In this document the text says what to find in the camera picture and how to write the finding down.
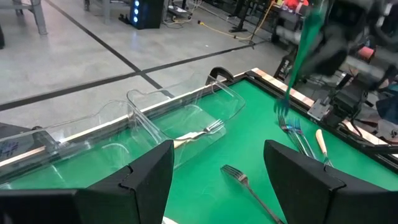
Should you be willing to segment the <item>black table clamp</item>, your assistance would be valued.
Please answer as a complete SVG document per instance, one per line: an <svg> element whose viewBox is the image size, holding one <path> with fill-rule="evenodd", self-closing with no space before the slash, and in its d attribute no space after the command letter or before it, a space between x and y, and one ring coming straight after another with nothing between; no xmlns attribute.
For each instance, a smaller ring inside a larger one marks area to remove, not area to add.
<svg viewBox="0 0 398 224"><path fill-rule="evenodd" d="M208 78L206 79L205 85L209 85L213 80L216 80L218 76L221 76L229 82L234 81L234 76L223 67L214 67L211 69Z"/></svg>

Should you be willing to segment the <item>person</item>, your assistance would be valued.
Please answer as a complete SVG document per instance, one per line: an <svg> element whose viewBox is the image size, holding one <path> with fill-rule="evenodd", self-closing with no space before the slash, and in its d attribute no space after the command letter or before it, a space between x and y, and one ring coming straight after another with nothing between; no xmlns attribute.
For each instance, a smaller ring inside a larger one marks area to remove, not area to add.
<svg viewBox="0 0 398 224"><path fill-rule="evenodd" d="M284 9L296 10L298 7L308 6L308 0L284 0L282 3L282 7Z"/></svg>

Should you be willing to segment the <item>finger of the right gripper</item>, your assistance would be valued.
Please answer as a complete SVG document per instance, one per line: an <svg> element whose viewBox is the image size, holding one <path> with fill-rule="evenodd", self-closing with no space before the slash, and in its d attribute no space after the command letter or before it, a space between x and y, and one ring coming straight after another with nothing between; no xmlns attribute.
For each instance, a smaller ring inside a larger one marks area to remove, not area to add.
<svg viewBox="0 0 398 224"><path fill-rule="evenodd" d="M320 45L304 60L300 75L318 74L330 77L335 74L348 56L348 41L338 33L324 34Z"/></svg>

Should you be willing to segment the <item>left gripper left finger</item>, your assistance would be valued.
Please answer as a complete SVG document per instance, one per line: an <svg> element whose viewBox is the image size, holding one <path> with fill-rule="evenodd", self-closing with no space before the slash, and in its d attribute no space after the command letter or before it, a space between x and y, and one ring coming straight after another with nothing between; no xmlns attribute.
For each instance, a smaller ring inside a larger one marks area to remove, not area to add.
<svg viewBox="0 0 398 224"><path fill-rule="evenodd" d="M0 224L161 224L173 168L166 140L87 188L0 190Z"/></svg>

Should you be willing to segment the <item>black floor stand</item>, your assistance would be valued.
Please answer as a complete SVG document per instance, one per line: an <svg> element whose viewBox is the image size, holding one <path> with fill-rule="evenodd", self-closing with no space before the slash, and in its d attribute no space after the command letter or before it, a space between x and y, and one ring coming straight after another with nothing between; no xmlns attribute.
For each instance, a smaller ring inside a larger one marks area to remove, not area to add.
<svg viewBox="0 0 398 224"><path fill-rule="evenodd" d="M230 33L247 32L248 30L243 27L246 14L248 12L250 3L249 0L237 0L234 12L229 17L240 17L239 24L229 30Z"/></svg>

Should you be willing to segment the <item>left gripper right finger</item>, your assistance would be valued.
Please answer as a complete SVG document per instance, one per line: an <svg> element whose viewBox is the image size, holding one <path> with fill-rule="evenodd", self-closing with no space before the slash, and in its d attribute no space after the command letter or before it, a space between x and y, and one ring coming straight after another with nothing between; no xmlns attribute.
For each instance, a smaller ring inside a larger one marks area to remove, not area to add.
<svg viewBox="0 0 398 224"><path fill-rule="evenodd" d="M288 224L398 224L391 191L307 157L277 141L264 163Z"/></svg>

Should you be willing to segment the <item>black computer tower blue lights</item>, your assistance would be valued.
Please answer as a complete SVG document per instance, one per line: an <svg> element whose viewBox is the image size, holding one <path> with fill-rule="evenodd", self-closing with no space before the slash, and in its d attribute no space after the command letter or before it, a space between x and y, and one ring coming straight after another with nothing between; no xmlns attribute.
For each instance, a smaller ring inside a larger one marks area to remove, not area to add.
<svg viewBox="0 0 398 224"><path fill-rule="evenodd" d="M162 20L164 0L131 0L128 19L138 30L158 29Z"/></svg>

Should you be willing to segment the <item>green table mat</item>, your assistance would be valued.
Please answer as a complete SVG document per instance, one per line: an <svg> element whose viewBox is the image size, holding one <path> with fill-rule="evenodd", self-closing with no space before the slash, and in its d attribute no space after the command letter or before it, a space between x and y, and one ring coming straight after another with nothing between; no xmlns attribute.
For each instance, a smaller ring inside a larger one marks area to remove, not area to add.
<svg viewBox="0 0 398 224"><path fill-rule="evenodd" d="M227 134L178 169L173 177L164 217L178 224L272 224L271 216L245 186L220 170L227 164L247 175L258 197L285 223L287 220L272 188L264 163L264 143L277 141L299 153L299 149L280 129L272 111L275 95L242 80L230 88L246 106L228 121ZM331 131L293 110L316 161L324 156L315 137L322 130L328 157L338 169L387 190L398 190L398 173L389 170Z"/></svg>

